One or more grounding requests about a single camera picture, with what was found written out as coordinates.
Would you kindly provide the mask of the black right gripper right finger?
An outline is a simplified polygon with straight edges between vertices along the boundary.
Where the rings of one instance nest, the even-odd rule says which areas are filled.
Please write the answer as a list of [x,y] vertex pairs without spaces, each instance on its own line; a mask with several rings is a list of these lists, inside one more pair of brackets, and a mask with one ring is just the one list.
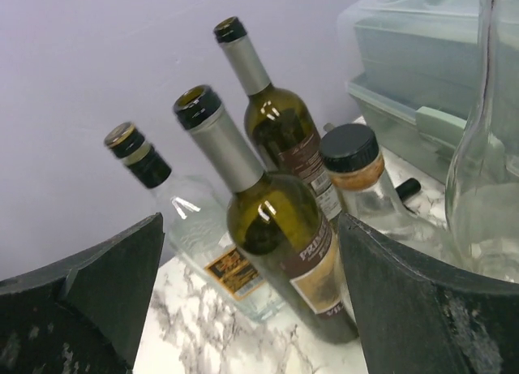
[[370,373],[516,373],[518,286],[339,218],[341,261]]

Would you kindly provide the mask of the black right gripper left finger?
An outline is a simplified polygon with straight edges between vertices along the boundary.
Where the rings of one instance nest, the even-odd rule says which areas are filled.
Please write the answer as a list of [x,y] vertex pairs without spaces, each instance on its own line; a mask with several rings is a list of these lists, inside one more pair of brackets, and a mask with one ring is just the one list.
[[131,373],[157,276],[163,217],[1,282],[3,373]]

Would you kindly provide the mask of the green wine bottle tan label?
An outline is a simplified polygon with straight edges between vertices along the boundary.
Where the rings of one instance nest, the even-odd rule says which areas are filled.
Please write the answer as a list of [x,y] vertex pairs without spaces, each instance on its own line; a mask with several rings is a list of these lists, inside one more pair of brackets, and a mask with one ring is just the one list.
[[232,194],[226,224],[238,250],[318,339],[356,339],[338,285],[337,235],[309,187],[264,168],[211,86],[187,90],[173,112]]

